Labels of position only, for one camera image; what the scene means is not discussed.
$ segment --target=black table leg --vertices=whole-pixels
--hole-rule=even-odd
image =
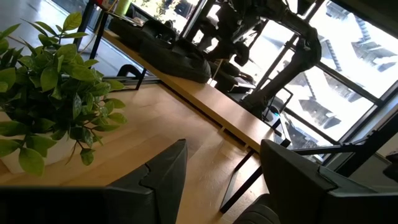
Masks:
[[[136,90],[138,90],[139,87],[141,86],[142,81],[144,80],[145,74],[147,73],[147,69],[144,68],[142,72],[139,72],[139,70],[135,66],[130,64],[125,64],[120,68],[117,77],[127,77],[127,74],[129,72],[138,78],[138,83],[136,85]]]
[[[91,19],[91,15],[93,14],[94,11],[94,1],[90,0],[88,1],[85,11],[83,12],[83,15],[81,17],[81,24],[79,26],[79,28],[77,29],[77,32],[85,32],[88,22]],[[73,43],[76,44],[76,48],[79,49],[79,46],[81,44],[81,40],[82,38],[76,38]]]
[[[104,13],[104,16],[101,19],[101,23],[99,24],[99,29],[97,33],[97,38],[95,39],[93,50],[90,54],[90,59],[94,59],[95,55],[97,54],[98,46],[100,45],[102,35],[104,34],[106,20],[108,19],[108,13]]]
[[[228,187],[226,189],[223,202],[221,203],[220,211],[222,213],[226,213],[228,211],[228,209],[232,207],[232,205],[242,196],[243,193],[245,193],[245,191],[247,191],[247,189],[254,183],[254,181],[256,181],[260,177],[260,175],[262,174],[261,167],[259,167],[252,174],[252,176],[250,176],[248,178],[248,180],[245,181],[245,183],[243,183],[243,185],[236,191],[236,193],[231,196],[232,191],[233,191],[233,186],[234,186],[234,183],[236,181],[236,177],[238,176],[239,169],[243,166],[243,164],[245,164],[249,160],[249,158],[254,153],[255,153],[255,150],[250,150],[250,152],[235,167],[235,169],[233,171],[233,174],[232,174],[232,177],[231,177],[231,179],[229,181]]]

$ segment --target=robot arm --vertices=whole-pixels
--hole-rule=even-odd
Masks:
[[[230,0],[221,5],[217,16],[220,21],[214,33],[219,44],[208,54],[210,60],[228,58],[236,54],[235,61],[243,66],[249,58],[249,50],[243,47],[239,39],[261,19],[273,20],[299,36],[296,53],[285,69],[265,88],[248,95],[241,102],[244,108],[260,119],[270,98],[300,72],[312,68],[321,59],[322,48],[317,30],[291,12],[282,0]]]

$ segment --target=light wood surface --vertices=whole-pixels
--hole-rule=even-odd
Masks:
[[[240,140],[244,141],[253,149],[257,151],[260,150],[261,140],[265,138],[271,129],[268,125],[264,124],[261,120],[257,119],[233,100],[208,84],[201,84],[183,78],[173,77],[158,71],[151,64],[142,59],[137,52],[125,46],[115,33],[106,30],[103,37],[160,78],[179,95],[193,103],[217,123],[240,138]]]
[[[139,91],[112,93],[111,97],[125,102],[123,114],[128,123],[105,133],[104,146],[95,144],[95,159],[90,166],[81,163],[80,150],[76,150],[67,165],[65,158],[47,166],[42,177],[11,174],[0,162],[0,184],[104,186],[185,138],[188,163],[178,224],[232,223],[260,194],[267,192],[264,179],[259,178],[226,214],[221,214],[219,209],[229,178],[247,153],[244,145],[163,85],[143,85]],[[267,138],[272,139],[273,132]],[[258,166],[258,159],[250,159],[239,170],[236,186]]]

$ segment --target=glass window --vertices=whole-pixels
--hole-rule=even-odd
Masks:
[[[311,20],[322,43],[321,61],[376,97],[398,79],[398,40],[326,1]]]
[[[293,54],[291,50],[286,53],[270,78],[289,64]],[[287,107],[335,140],[373,105],[318,67],[297,75],[286,89],[294,94]]]
[[[243,67],[236,64],[234,58],[230,62],[242,72],[253,76],[254,80],[258,82],[293,34],[292,31],[276,22],[269,21],[250,49],[250,61]]]
[[[288,149],[310,149],[321,146],[332,146],[330,142],[300,121],[297,121],[291,115],[282,112],[282,116],[284,116],[287,132],[292,141]]]
[[[173,28],[179,34],[198,0],[132,0],[132,3],[162,22],[173,21]]]

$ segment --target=desk surface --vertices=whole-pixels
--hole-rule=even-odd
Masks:
[[[137,52],[125,46],[115,33],[107,30],[104,32],[103,37],[160,78],[166,85],[194,104],[202,112],[244,141],[248,146],[257,151],[260,150],[261,140],[267,138],[266,136],[272,131],[268,125],[207,84],[173,77],[158,71],[141,58]]]

